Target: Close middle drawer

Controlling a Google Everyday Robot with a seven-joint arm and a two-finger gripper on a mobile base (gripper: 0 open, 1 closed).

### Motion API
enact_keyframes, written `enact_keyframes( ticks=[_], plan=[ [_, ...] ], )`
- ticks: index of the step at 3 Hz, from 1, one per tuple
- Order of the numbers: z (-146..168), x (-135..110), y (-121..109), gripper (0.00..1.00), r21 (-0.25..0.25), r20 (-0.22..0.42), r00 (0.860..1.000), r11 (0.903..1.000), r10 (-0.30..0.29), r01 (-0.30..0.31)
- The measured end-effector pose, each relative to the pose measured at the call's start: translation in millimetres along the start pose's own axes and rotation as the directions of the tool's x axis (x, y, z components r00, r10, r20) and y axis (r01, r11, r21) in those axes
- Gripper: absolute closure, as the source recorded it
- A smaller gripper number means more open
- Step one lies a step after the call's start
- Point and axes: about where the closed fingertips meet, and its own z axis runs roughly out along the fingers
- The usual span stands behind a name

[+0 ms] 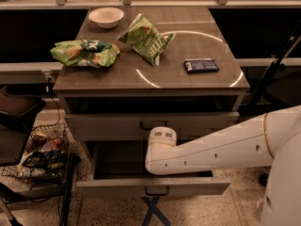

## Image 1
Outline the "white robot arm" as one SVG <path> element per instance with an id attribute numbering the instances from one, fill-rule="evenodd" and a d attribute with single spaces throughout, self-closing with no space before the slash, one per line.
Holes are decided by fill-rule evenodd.
<path id="1" fill-rule="evenodd" d="M 156 175 L 269 166 L 261 226 L 301 226 L 301 106 L 262 114 L 178 145 L 150 131 L 145 166 Z"/>

